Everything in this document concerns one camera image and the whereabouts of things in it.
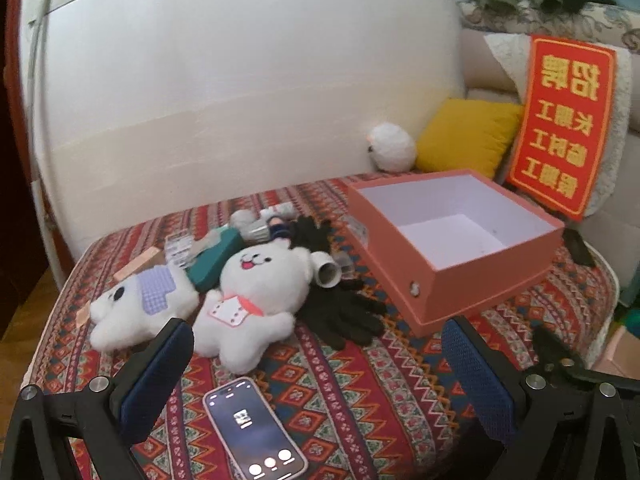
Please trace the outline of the white plush blue patch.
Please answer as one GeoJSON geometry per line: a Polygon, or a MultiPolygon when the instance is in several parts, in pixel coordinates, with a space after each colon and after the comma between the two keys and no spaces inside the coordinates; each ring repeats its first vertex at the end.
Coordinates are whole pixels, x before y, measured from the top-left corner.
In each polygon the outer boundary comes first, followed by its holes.
{"type": "Polygon", "coordinates": [[[142,344],[172,318],[186,320],[199,303],[186,272],[172,263],[132,274],[90,304],[91,347],[111,352],[142,344]]]}

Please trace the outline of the teal glasses case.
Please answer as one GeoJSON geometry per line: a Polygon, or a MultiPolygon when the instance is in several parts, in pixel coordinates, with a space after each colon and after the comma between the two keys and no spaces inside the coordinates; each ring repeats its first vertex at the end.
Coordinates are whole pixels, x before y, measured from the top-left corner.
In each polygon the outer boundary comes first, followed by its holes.
{"type": "Polygon", "coordinates": [[[227,261],[244,247],[240,231],[235,228],[220,232],[220,240],[201,252],[186,275],[198,292],[208,292],[219,284],[220,274],[227,261]]]}

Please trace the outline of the white bear plush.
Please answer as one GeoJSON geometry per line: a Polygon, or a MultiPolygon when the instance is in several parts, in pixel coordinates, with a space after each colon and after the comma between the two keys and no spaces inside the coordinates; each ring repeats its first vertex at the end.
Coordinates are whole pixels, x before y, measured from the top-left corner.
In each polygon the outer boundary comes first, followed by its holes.
{"type": "Polygon", "coordinates": [[[205,296],[192,326],[194,352],[235,375],[254,370],[270,344],[292,335],[313,277],[310,251],[288,240],[240,250],[205,296]]]}

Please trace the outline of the black glove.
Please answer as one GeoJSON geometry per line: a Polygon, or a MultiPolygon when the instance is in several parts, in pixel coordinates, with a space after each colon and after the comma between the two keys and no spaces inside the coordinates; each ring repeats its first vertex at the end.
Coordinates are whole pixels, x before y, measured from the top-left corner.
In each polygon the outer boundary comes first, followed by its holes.
{"type": "Polygon", "coordinates": [[[312,285],[296,318],[335,351],[344,350],[349,341],[368,346],[384,334],[382,316],[387,308],[384,302],[363,295],[363,286],[360,278],[331,288],[312,285]]]}

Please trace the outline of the blue hooded figurine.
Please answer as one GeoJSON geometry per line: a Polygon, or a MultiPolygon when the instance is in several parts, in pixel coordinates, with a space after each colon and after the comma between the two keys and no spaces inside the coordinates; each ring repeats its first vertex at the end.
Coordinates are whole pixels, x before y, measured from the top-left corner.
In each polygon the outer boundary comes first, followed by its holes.
{"type": "Polygon", "coordinates": [[[293,237],[294,228],[292,221],[280,216],[280,214],[273,214],[268,217],[266,225],[268,226],[270,240],[278,240],[279,238],[290,240],[293,237]]]}

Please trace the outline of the smartphone with pink case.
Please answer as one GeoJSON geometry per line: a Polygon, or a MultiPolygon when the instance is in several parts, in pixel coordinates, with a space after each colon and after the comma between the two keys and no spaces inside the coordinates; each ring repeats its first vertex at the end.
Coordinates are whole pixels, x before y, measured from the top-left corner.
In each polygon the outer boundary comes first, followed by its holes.
{"type": "Polygon", "coordinates": [[[206,414],[243,479],[301,479],[308,460],[252,378],[238,377],[203,396],[206,414]]]}

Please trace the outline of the small wooden board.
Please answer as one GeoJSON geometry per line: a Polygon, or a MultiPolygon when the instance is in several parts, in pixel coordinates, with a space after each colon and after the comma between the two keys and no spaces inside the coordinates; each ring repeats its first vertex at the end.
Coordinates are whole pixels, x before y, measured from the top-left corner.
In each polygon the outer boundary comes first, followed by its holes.
{"type": "Polygon", "coordinates": [[[164,252],[157,247],[149,247],[136,258],[125,264],[113,275],[114,280],[119,283],[131,275],[137,274],[144,270],[151,269],[153,266],[165,263],[164,252]]]}

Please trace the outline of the pink cardboard box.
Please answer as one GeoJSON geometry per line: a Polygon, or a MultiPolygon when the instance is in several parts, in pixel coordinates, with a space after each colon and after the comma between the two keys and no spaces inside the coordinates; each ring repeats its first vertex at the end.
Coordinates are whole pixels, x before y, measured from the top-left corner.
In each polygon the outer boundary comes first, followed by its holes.
{"type": "Polygon", "coordinates": [[[368,229],[356,252],[410,330],[495,307],[540,282],[564,224],[472,170],[349,185],[347,214],[368,229]]]}

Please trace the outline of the red recruitment sign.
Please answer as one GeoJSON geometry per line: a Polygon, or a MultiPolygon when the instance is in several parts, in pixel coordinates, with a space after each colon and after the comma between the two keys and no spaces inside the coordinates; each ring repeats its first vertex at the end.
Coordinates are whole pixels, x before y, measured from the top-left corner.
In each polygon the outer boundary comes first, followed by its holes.
{"type": "Polygon", "coordinates": [[[611,121],[616,53],[535,36],[526,101],[508,181],[563,216],[582,220],[611,121]]]}

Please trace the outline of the clear plastic case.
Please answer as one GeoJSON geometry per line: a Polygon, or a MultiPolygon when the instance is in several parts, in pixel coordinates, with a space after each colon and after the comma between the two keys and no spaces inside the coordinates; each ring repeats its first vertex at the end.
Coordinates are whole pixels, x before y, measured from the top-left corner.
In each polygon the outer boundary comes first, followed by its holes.
{"type": "Polygon", "coordinates": [[[359,243],[363,247],[367,247],[369,243],[369,233],[367,227],[350,214],[346,214],[344,219],[347,227],[349,228],[349,231],[352,232],[352,235],[356,237],[357,240],[359,240],[359,243]]]}

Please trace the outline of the yellow cushion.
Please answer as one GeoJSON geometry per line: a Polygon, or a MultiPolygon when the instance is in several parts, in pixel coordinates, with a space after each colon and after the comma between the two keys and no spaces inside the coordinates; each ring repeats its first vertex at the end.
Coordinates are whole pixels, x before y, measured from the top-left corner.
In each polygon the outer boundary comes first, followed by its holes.
{"type": "Polygon", "coordinates": [[[492,180],[520,131],[520,104],[448,99],[416,141],[416,168],[471,169],[492,180]]]}

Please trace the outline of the white fluffy chick plush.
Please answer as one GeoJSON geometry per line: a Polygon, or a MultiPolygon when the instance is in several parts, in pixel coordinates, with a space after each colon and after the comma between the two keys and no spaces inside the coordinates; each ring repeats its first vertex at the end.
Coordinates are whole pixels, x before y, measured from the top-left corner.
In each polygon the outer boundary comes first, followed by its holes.
{"type": "Polygon", "coordinates": [[[400,174],[416,161],[416,141],[401,126],[383,122],[367,135],[368,153],[378,170],[400,174]]]}

